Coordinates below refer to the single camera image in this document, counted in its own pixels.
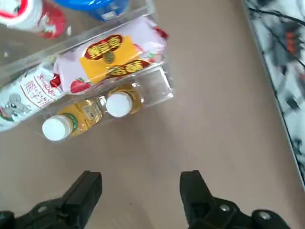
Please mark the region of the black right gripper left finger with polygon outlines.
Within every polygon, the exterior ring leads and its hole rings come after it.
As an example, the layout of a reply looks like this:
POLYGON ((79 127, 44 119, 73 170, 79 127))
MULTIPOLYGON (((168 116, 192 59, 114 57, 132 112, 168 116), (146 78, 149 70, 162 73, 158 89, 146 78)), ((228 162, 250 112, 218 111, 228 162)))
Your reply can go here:
POLYGON ((16 217, 0 212, 2 229, 83 229, 102 195, 101 172, 84 171, 60 197, 40 202, 16 217))

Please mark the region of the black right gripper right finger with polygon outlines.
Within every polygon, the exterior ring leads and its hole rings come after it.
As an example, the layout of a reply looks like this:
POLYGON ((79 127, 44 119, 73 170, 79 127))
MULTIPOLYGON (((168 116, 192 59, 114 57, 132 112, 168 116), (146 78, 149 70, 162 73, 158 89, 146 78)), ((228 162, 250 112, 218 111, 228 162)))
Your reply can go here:
POLYGON ((244 214, 229 200, 213 196, 198 170, 180 175, 180 195, 190 229, 289 229, 277 213, 267 209, 244 214))

